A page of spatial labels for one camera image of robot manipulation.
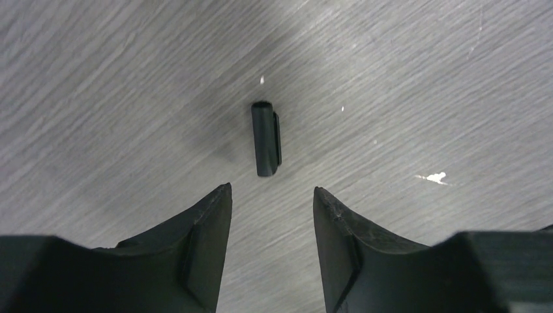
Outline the black marker cap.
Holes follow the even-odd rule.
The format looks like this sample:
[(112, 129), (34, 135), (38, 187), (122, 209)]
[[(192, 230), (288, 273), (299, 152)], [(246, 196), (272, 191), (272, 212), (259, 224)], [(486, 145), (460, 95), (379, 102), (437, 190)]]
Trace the black marker cap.
[(282, 164), (279, 116), (267, 101), (253, 103), (251, 114), (257, 175), (270, 177)]

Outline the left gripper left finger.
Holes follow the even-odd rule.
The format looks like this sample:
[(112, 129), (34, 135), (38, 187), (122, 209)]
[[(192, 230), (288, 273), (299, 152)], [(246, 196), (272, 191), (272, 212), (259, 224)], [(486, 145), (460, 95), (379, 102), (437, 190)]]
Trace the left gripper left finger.
[(231, 219), (232, 187), (223, 184), (113, 248), (4, 235), (1, 311), (214, 312)]

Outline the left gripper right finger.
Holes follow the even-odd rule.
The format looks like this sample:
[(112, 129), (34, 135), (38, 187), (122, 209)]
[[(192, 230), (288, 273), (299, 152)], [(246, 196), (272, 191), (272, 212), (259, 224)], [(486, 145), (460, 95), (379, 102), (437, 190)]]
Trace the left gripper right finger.
[(314, 189), (328, 312), (551, 312), (552, 228), (401, 237)]

